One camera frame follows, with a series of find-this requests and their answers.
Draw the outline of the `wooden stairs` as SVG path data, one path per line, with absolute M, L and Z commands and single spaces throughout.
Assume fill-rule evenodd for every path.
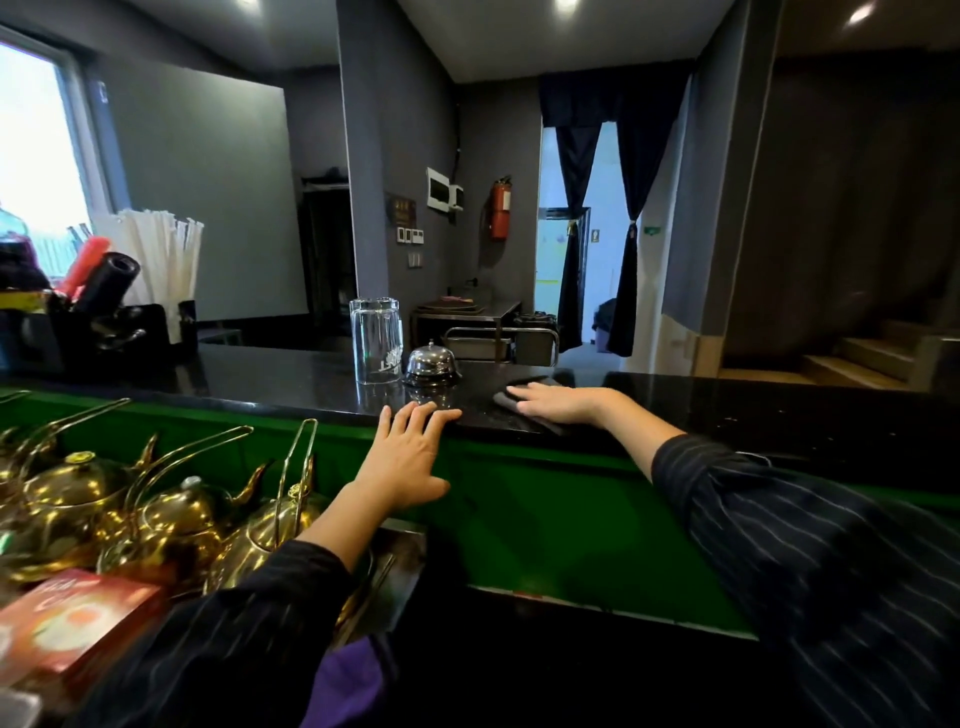
M 932 393 L 960 357 L 960 325 L 882 321 L 877 338 L 843 337 L 829 354 L 804 354 L 787 369 L 723 367 L 726 381 Z

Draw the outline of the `bundle of white straws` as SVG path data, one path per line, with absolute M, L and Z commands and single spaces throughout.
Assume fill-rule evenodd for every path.
M 92 229 L 109 240 L 112 252 L 140 265 L 124 305 L 159 306 L 171 343 L 186 344 L 182 306 L 195 302 L 205 224 L 179 219 L 169 211 L 127 208 L 113 214 L 95 214 Z

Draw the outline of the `dark blue curtain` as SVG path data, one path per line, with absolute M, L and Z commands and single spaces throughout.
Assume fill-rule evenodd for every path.
M 541 120 L 556 131 L 567 206 L 583 211 L 602 125 L 614 123 L 630 221 L 607 338 L 620 358 L 633 354 L 639 297 L 639 219 L 666 152 L 693 59 L 543 74 L 537 80 Z

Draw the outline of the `window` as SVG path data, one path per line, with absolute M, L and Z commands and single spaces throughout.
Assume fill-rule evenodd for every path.
M 0 24 L 0 242 L 56 285 L 113 211 L 78 60 Z

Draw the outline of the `person's left forearm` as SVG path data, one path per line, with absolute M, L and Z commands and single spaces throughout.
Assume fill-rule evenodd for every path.
M 384 519 L 345 487 L 236 587 L 175 606 L 64 728 L 298 728 L 356 562 Z

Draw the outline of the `clear drinking glass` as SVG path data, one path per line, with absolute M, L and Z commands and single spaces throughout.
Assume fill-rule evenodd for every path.
M 354 298 L 349 302 L 355 381 L 373 385 L 402 378 L 401 307 L 391 297 Z

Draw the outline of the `golden teapot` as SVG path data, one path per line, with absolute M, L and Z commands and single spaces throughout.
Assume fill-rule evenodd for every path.
M 169 589 L 203 582 L 227 537 L 252 513 L 273 460 L 256 468 L 237 493 L 198 475 L 154 495 L 149 492 L 177 467 L 254 432 L 251 425 L 236 426 L 181 445 L 147 467 L 126 495 L 123 526 L 101 549 L 95 572 Z
M 6 494 L 13 483 L 16 452 L 19 447 L 21 425 L 13 423 L 11 407 L 31 394 L 31 390 L 0 393 L 0 495 Z
M 132 403 L 114 399 L 33 431 L 15 451 L 11 500 L 0 505 L 0 577 L 17 589 L 36 586 L 62 572 L 92 571 L 100 553 L 123 528 L 127 498 L 153 465 L 159 434 L 138 459 L 125 465 L 92 449 L 67 453 L 48 467 L 61 435 Z
M 202 586 L 207 596 L 220 589 L 234 588 L 260 568 L 279 546 L 299 536 L 329 508 L 332 499 L 316 490 L 314 445 L 318 420 L 306 418 L 299 425 L 283 460 L 277 494 L 258 507 L 233 533 L 216 557 Z M 299 480 L 287 480 L 294 456 L 306 440 Z

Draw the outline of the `black cylinder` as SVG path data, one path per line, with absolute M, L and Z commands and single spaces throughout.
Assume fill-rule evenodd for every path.
M 90 318 L 113 316 L 140 272 L 135 258 L 119 251 L 106 252 L 89 274 L 71 312 Z

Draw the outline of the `purple garment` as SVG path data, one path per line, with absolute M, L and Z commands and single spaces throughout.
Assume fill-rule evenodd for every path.
M 298 728 L 383 728 L 400 671 L 387 633 L 328 652 Z

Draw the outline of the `dark side table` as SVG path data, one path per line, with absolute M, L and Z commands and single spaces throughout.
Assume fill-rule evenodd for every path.
M 484 302 L 435 299 L 416 305 L 409 316 L 408 349 L 425 346 L 430 341 L 446 340 L 452 329 L 491 330 L 505 333 L 516 315 L 522 312 L 522 301 L 494 298 Z

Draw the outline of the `person's right forearm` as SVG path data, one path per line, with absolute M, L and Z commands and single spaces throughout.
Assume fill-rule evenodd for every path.
M 828 728 L 960 728 L 960 531 L 635 417 L 653 485 Z

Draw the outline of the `green counter front panel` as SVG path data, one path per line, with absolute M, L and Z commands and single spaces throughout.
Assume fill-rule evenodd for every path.
M 606 386 L 684 431 L 775 466 L 960 521 L 960 399 L 647 375 L 614 375 Z M 0 392 L 14 387 L 32 394 L 0 414 L 0 427 L 40 425 L 96 399 L 131 398 L 65 438 L 122 458 L 156 431 L 170 450 L 220 427 L 254 427 L 222 454 L 201 458 L 223 484 L 280 458 L 299 422 L 314 417 L 318 485 L 330 496 L 355 474 L 379 407 L 401 407 L 405 399 L 401 385 L 364 390 L 332 375 L 166 387 L 0 378 Z M 496 406 L 498 388 L 487 381 L 448 395 L 463 413 L 438 458 L 452 491 L 408 516 L 445 544 L 462 580 L 680 625 L 746 630 L 666 505 L 609 436 L 552 434 Z

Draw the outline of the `person's left hand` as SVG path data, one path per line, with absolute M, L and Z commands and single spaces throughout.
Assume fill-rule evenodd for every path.
M 349 486 L 371 498 L 386 515 L 421 506 L 411 504 L 411 486 L 419 479 L 440 479 L 433 473 L 445 427 L 462 417 L 460 409 L 438 407 L 438 443 L 410 442 L 410 416 L 419 404 L 411 401 L 391 410 L 389 437 L 366 457 Z

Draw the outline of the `red box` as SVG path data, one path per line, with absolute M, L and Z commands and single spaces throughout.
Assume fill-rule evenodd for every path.
M 162 587 L 67 569 L 0 608 L 0 688 L 64 712 L 168 608 Z

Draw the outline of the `black cloth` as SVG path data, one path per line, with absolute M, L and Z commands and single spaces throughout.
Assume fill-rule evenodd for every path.
M 537 416 L 525 415 L 521 412 L 520 402 L 522 399 L 511 394 L 509 389 L 511 387 L 527 387 L 531 383 L 540 383 L 546 386 L 561 386 L 556 379 L 546 374 L 522 377 L 520 379 L 510 381 L 506 387 L 495 392 L 492 397 L 493 403 L 501 409 L 506 410 L 510 414 L 516 415 L 526 422 L 538 426 L 544 431 L 549 431 L 556 436 L 570 436 L 570 429 L 561 423 L 553 422 Z

